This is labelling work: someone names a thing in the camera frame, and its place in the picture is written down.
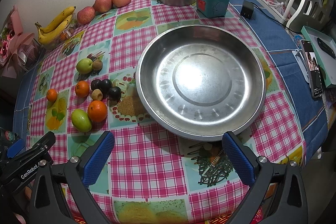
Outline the yellow banana bunch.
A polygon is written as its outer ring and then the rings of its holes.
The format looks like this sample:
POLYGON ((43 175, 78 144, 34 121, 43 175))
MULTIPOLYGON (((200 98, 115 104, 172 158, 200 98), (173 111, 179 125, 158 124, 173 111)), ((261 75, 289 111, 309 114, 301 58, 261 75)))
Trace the yellow banana bunch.
POLYGON ((45 46, 56 40, 72 21, 75 10, 75 6, 65 8, 46 27, 42 27, 39 22, 36 22, 35 27, 38 30, 38 42, 45 46))

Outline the small orange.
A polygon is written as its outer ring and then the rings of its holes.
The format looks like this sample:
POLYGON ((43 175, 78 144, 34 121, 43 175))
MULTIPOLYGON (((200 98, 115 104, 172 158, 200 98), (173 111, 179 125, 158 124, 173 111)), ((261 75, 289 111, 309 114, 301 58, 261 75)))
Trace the small orange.
POLYGON ((49 102, 55 102, 57 100, 58 93, 55 89, 49 89, 46 94, 46 98, 49 102))

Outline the medium orange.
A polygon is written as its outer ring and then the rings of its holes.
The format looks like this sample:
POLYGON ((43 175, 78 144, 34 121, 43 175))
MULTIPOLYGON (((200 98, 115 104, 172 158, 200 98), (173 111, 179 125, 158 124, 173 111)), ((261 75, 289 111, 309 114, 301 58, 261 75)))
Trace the medium orange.
POLYGON ((79 81, 75 86, 75 94, 79 98, 85 98, 89 95, 90 85, 86 81, 79 81))

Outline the black power adapter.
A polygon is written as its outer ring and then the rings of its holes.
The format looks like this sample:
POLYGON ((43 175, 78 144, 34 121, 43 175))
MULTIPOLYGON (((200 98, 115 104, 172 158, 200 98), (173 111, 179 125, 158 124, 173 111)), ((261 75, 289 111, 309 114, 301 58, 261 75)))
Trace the black power adapter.
POLYGON ((247 0, 243 1, 240 15, 246 19, 251 19, 254 11, 254 4, 247 0))

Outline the bottle with 28 label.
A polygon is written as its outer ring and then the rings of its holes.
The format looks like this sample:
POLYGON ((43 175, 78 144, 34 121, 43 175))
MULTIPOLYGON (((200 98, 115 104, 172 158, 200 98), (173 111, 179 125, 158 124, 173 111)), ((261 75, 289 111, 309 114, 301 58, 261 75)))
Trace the bottle with 28 label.
POLYGON ((2 127, 0 127, 0 133, 1 133, 1 139, 0 139, 1 146, 10 147, 20 139, 20 136, 17 133, 5 130, 2 127))

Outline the teal white box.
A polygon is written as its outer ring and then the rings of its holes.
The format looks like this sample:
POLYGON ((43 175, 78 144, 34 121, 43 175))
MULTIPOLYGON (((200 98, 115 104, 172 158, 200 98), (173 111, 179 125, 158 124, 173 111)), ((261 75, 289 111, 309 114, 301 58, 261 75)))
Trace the teal white box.
POLYGON ((322 76, 325 86, 327 88, 335 88, 335 58, 326 53, 318 43, 321 40, 330 49, 332 49, 335 54, 335 41, 333 40, 333 38, 327 36, 326 34, 323 34, 318 30, 315 30, 308 26, 303 26, 303 28, 301 29, 301 33, 306 40, 309 40, 311 42, 311 45, 315 52, 317 63, 322 69, 322 76))

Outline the large orange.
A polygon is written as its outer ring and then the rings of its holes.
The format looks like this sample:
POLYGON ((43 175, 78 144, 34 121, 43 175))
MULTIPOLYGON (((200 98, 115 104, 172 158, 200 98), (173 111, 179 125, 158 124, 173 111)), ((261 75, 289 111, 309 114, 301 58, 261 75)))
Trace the large orange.
POLYGON ((87 113, 91 121, 102 122, 108 115, 108 109, 104 102, 94 100, 88 106, 87 113))

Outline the clear plastic fruit tray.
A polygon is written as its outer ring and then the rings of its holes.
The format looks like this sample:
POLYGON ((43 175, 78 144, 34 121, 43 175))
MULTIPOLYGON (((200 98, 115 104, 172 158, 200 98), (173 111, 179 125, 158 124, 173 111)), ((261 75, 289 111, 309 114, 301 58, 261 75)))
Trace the clear plastic fruit tray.
POLYGON ((74 34, 76 27, 77 20, 72 19, 63 30, 54 30, 46 34, 42 34, 42 40, 40 43, 45 49, 53 50, 69 39, 74 34))

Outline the white plastic chair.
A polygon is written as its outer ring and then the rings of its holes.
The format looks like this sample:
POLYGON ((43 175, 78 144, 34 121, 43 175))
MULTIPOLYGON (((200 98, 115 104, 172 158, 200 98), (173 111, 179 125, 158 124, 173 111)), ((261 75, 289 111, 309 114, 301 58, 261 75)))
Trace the white plastic chair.
POLYGON ((301 0, 286 26, 293 32, 300 32, 303 26, 320 31, 330 21, 334 4, 335 0, 301 0))

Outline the pink flower bouquet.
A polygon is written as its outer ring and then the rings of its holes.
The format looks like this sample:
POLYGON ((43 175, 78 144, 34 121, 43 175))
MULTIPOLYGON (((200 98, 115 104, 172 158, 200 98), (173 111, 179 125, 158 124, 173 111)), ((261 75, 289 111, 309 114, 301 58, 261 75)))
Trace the pink flower bouquet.
POLYGON ((24 32, 17 5, 7 15, 1 29, 1 76, 15 79, 37 59, 35 34, 24 32))

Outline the blue denim table cover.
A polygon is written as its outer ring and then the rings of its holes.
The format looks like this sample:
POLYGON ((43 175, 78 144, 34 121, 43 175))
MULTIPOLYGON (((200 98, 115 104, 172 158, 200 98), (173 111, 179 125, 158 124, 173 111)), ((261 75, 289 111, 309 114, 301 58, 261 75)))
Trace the blue denim table cover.
MULTIPOLYGON (((328 134, 327 115, 322 99, 314 100, 311 97, 310 88, 292 54, 296 45, 284 29, 259 10, 253 13, 248 23, 266 47, 266 51, 270 54, 271 60, 288 88, 306 141, 306 160, 309 161, 322 146, 328 134)), ((23 75, 21 83, 17 85, 19 89, 14 109, 13 130, 22 138, 27 135, 29 105, 37 70, 40 65, 46 65, 55 60, 54 54, 42 51, 38 62, 23 75)))

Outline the teal toy box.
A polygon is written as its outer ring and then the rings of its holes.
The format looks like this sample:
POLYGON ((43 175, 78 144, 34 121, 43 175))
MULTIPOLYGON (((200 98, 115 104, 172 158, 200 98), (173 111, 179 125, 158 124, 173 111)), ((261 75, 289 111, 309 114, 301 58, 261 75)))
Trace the teal toy box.
POLYGON ((197 10, 207 18, 217 18, 226 15, 230 0, 196 0, 197 10))

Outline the red apple middle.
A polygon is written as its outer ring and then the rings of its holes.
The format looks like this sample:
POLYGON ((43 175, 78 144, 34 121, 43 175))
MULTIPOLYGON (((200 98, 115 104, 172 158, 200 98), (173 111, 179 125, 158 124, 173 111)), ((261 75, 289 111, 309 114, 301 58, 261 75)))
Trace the red apple middle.
POLYGON ((96 0, 94 2, 93 8, 96 12, 102 14, 109 11, 112 8, 112 0, 96 0))

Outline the large steel basin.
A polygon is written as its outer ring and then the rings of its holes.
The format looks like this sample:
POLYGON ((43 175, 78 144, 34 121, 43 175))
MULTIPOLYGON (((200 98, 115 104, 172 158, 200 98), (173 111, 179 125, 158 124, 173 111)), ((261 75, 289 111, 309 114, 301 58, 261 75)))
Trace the large steel basin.
POLYGON ((260 60, 218 27, 179 26, 154 38, 135 71, 138 96, 162 127, 190 140, 240 134, 260 114, 266 80, 260 60))

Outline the smartphone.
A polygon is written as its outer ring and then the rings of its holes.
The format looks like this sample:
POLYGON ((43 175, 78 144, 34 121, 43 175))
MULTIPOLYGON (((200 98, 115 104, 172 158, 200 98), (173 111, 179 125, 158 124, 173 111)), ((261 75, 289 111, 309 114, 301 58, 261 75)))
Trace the smartphone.
POLYGON ((313 98, 319 98, 322 96, 322 80, 317 63, 317 58, 313 50, 313 46, 308 40, 301 40, 302 55, 304 56, 307 74, 309 78, 309 86, 311 89, 311 96, 313 98))

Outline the dark plum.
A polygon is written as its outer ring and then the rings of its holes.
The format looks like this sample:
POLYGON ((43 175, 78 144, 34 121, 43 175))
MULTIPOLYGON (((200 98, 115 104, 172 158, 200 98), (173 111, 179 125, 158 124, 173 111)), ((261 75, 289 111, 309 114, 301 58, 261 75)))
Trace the dark plum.
POLYGON ((108 97, 111 101, 118 102, 121 98, 121 89, 118 86, 113 86, 108 90, 108 97))
POLYGON ((93 81, 91 82, 91 85, 90 85, 91 90, 94 91, 94 90, 96 90, 96 89, 99 89, 99 87, 100 87, 100 82, 101 82, 100 79, 95 79, 95 80, 93 80, 93 81))
POLYGON ((112 87, 110 79, 101 80, 98 83, 98 89, 102 92, 103 96, 108 94, 109 89, 112 87))

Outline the brown kiwi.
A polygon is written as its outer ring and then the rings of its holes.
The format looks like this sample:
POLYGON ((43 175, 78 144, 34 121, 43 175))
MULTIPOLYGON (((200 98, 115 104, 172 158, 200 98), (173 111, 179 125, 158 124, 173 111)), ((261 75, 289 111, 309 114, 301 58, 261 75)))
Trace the brown kiwi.
POLYGON ((96 59, 92 64, 92 69, 94 71, 100 71, 103 67, 103 62, 99 59, 96 59))
POLYGON ((91 94, 92 100, 94 101, 102 101, 104 95, 100 89, 95 89, 91 94))

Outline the green apple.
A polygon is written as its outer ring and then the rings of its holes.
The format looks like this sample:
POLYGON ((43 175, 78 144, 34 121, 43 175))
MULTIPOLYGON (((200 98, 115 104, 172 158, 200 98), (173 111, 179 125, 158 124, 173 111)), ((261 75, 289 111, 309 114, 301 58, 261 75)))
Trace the green apple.
POLYGON ((75 109, 71 114, 71 122, 79 132, 89 132, 92 129, 92 122, 88 114, 82 109, 75 109))
POLYGON ((89 58, 81 59, 76 64, 76 69, 80 74, 88 74, 93 70, 93 61, 89 58))

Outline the red apple left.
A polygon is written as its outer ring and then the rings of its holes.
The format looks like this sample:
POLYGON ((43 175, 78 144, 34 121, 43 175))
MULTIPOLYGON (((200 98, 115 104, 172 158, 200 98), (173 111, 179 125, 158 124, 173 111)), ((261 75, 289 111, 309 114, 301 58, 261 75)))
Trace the red apple left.
POLYGON ((77 13, 77 21, 81 25, 90 23, 95 17, 95 10, 91 6, 87 6, 77 13))

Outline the round sticker badge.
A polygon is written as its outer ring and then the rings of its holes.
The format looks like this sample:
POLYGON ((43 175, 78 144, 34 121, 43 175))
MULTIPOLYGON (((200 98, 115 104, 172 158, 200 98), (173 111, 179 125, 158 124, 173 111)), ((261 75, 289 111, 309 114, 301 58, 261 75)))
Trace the round sticker badge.
POLYGON ((295 42, 297 45, 299 45, 300 42, 301 42, 301 40, 304 39, 304 37, 303 37, 301 34, 296 34, 296 35, 294 36, 293 39, 294 39, 294 42, 295 42))

